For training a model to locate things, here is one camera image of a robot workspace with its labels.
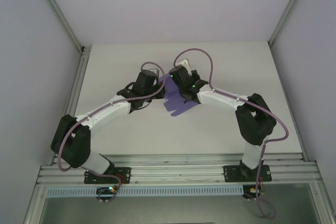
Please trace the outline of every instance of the purple cable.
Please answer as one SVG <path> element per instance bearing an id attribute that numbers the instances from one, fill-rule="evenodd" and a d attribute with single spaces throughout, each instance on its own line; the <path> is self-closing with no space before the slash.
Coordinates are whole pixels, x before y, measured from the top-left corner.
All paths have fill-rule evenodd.
<path id="1" fill-rule="evenodd" d="M 285 135 L 284 135 L 283 137 L 275 138 L 275 139 L 265 140 L 263 149 L 261 150 L 261 157 L 260 157 L 260 162 L 259 162 L 258 171 L 257 171 L 257 180 L 256 180 L 256 200 L 257 200 L 257 205 L 258 205 L 259 211 L 261 212 L 262 216 L 265 217 L 266 219 L 269 219 L 269 220 L 273 220 L 273 219 L 275 219 L 277 212 L 276 212 L 276 209 L 275 209 L 274 205 L 273 205 L 271 202 L 269 202 L 269 201 L 267 201 L 267 200 L 265 200 L 265 199 L 259 199 L 259 196 L 258 196 L 258 184 L 259 184 L 259 176 L 260 176 L 260 169 L 261 169 L 261 164 L 262 164 L 262 158 L 263 158 L 264 153 L 265 153 L 266 144 L 269 143 L 269 142 L 277 142 L 277 141 L 282 141 L 282 140 L 287 139 L 288 136 L 289 136 L 289 131 L 288 131 L 286 125 L 284 124 L 284 122 L 283 122 L 279 117 L 277 117 L 276 115 L 274 115 L 272 112 L 266 110 L 265 108 L 263 108 L 263 107 L 261 107 L 261 106 L 259 106 L 259 105 L 257 105 L 257 104 L 254 104 L 254 103 L 252 103 L 252 102 L 250 102 L 250 101 L 248 101 L 248 100 L 245 100 L 245 99 L 243 99 L 243 98 L 239 98 L 239 97 L 237 97 L 237 96 L 235 96 L 235 95 L 232 95 L 232 94 L 229 94 L 229 93 L 226 93 L 226 92 L 224 92 L 224 91 L 217 90 L 216 88 L 214 88 L 213 85 L 212 85 L 212 75 L 213 75 L 213 71 L 214 71 L 214 63 L 213 63 L 213 61 L 212 61 L 211 56 L 210 56 L 206 51 L 204 51 L 204 50 L 202 50 L 202 49 L 199 49 L 199 48 L 190 48 L 190 49 L 184 50 L 183 52 L 181 52 L 181 53 L 175 58 L 174 63 L 173 63 L 174 66 L 176 65 L 176 62 L 177 62 L 178 58 L 179 58 L 182 54 L 184 54 L 184 53 L 186 53 L 186 52 L 189 52 L 189 51 L 200 51 L 200 52 L 202 52 L 202 53 L 204 53 L 205 55 L 208 56 L 208 58 L 209 58 L 209 60 L 210 60 L 210 65 L 211 65 L 211 68 L 210 68 L 210 75 L 209 75 L 209 86 L 210 86 L 210 88 L 211 88 L 214 92 L 216 92 L 216 93 L 218 93 L 218 94 L 222 94 L 222 95 L 224 95 L 224 96 L 226 96 L 226 97 L 230 97 L 230 98 L 232 98 L 232 99 L 237 99 L 237 100 L 239 100 L 239 101 L 245 102 L 245 103 L 247 103 L 247 104 L 249 104 L 249 105 L 251 105 L 251 106 L 253 106 L 253 107 L 255 107 L 255 108 L 257 108 L 257 109 L 259 109 L 259 110 L 261 110 L 261 111 L 263 111 L 263 112 L 265 112 L 266 114 L 272 116 L 272 117 L 273 117 L 273 118 L 274 118 L 274 119 L 275 119 L 275 120 L 276 120 L 276 121 L 283 127 L 283 129 L 285 130 Z M 269 203 L 269 204 L 271 204 L 271 206 L 273 207 L 274 214 L 273 214 L 271 217 L 266 216 L 266 214 L 265 214 L 264 211 L 262 210 L 261 205 L 260 205 L 260 201 L 261 201 L 261 200 L 262 200 L 262 201 L 265 201 L 265 202 L 267 202 L 267 203 Z"/>
<path id="2" fill-rule="evenodd" d="M 165 75 L 163 69 L 162 69 L 158 64 L 156 64 L 155 62 L 151 62 L 151 61 L 146 61 L 144 64 L 142 64 L 142 66 L 141 66 L 141 70 L 142 70 L 143 67 L 144 67 L 145 65 L 147 65 L 147 64 L 152 64 L 152 65 L 158 67 L 158 68 L 160 69 L 160 71 L 162 72 L 162 76 Z M 71 133 L 75 130 L 75 128 L 78 127 L 82 122 L 84 122 L 86 119 L 89 119 L 90 117 L 94 116 L 95 114 L 99 113 L 100 111 L 105 110 L 105 109 L 107 109 L 108 107 L 111 107 L 112 105 L 117 104 L 117 103 L 119 103 L 119 102 L 134 101 L 134 100 L 147 99 L 147 98 L 153 97 L 153 96 L 157 95 L 159 92 L 161 92 L 161 90 L 164 88 L 164 84 L 165 84 L 165 78 L 163 78 L 163 80 L 162 80 L 162 84 L 161 84 L 160 88 L 159 88 L 156 92 L 154 92 L 153 94 L 145 95 L 145 96 L 143 96 L 143 97 L 135 97 L 135 98 L 127 98 L 127 99 L 125 98 L 125 99 L 120 99 L 120 100 L 118 100 L 118 101 L 114 101 L 114 102 L 112 102 L 112 103 L 105 104 L 105 105 L 103 105 L 102 107 L 100 107 L 100 108 L 96 109 L 95 111 L 93 111 L 92 113 L 90 113 L 88 116 L 86 116 L 86 117 L 84 117 L 83 119 L 81 119 L 80 121 L 78 121 L 77 123 L 75 123 L 75 124 L 69 129 L 69 131 L 67 132 L 67 134 L 66 134 L 65 137 L 63 138 L 63 141 L 62 141 L 61 146 L 60 146 L 60 148 L 59 148 L 59 152 L 58 152 L 58 160 L 57 160 L 57 166 L 58 166 L 58 168 L 59 168 L 62 172 L 66 172 L 66 171 L 68 171 L 68 170 L 71 169 L 71 166 L 69 166 L 69 167 L 67 167 L 67 168 L 63 168 L 63 167 L 62 167 L 62 164 L 61 164 L 62 152 L 63 152 L 64 146 L 65 146 L 65 143 L 66 143 L 67 140 L 68 140 L 68 137 L 69 137 L 69 136 L 71 135 Z M 93 173 L 93 174 L 96 175 L 96 176 L 99 176 L 99 177 L 111 177 L 111 178 L 116 178 L 116 179 L 118 180 L 118 182 L 119 182 L 119 185 L 121 185 L 120 179 L 119 179 L 117 176 L 114 176 L 114 175 L 97 174 L 97 173 L 95 173 L 94 171 L 91 171 L 91 170 L 90 170 L 90 172 Z M 118 187 L 118 189 L 117 189 L 117 191 L 115 192 L 114 196 L 113 196 L 111 199 L 109 199 L 109 201 L 115 198 L 115 196 L 117 195 L 117 193 L 118 193 L 118 191 L 119 191 L 119 188 L 120 188 L 120 187 Z"/>

